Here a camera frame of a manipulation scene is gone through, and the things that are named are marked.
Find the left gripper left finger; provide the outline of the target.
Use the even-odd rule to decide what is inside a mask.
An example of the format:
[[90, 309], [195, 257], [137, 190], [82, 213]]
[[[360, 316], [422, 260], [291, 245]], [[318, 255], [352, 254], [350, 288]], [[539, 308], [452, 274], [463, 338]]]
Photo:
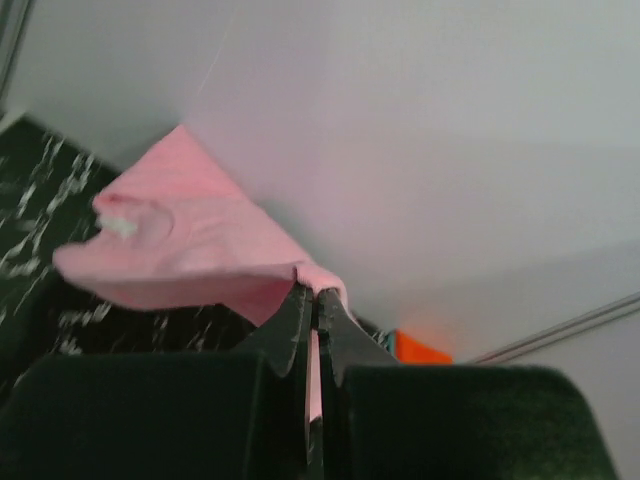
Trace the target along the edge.
[[5, 479], [302, 479], [312, 292], [227, 352], [48, 356], [1, 410]]

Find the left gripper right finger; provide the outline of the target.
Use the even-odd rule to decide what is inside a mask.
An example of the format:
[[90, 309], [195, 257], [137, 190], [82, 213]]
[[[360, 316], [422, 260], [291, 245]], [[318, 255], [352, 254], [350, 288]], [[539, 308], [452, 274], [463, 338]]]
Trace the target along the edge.
[[613, 479], [592, 411], [560, 372], [395, 360], [317, 301], [329, 479]]

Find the light pink t shirt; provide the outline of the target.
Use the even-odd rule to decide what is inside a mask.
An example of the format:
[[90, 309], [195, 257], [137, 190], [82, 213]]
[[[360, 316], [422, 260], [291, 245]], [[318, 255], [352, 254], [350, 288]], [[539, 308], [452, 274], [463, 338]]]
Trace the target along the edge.
[[57, 248], [69, 283], [134, 310], [221, 304], [255, 326], [295, 284], [347, 291], [253, 203], [184, 127], [93, 200], [98, 233]]

